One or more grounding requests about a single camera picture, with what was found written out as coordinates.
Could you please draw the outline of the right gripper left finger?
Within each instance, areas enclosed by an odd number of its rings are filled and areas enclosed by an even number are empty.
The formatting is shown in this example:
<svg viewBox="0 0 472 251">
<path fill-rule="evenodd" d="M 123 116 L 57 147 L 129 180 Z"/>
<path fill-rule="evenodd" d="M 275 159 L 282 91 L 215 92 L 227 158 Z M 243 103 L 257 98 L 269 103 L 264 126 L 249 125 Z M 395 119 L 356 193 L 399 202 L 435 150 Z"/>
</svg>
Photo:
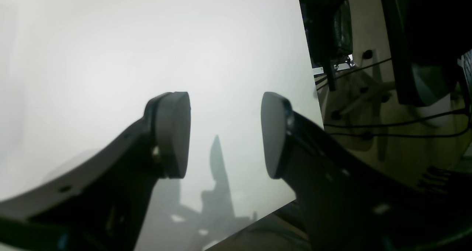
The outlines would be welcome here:
<svg viewBox="0 0 472 251">
<path fill-rule="evenodd" d="M 1 243 L 27 251 L 132 251 L 159 179 L 187 172 L 187 92 L 148 101 L 143 117 L 65 174 L 1 202 Z"/>
</svg>

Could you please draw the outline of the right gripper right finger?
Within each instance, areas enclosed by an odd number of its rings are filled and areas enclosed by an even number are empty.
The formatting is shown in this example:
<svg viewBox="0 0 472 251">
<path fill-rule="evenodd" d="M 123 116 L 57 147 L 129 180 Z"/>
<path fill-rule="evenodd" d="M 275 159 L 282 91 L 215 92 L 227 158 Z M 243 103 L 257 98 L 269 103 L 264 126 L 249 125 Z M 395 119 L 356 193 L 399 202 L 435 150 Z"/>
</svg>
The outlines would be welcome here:
<svg viewBox="0 0 472 251">
<path fill-rule="evenodd" d="M 314 251 L 470 251 L 471 174 L 429 167 L 412 189 L 265 92 L 265 165 L 295 192 Z"/>
</svg>

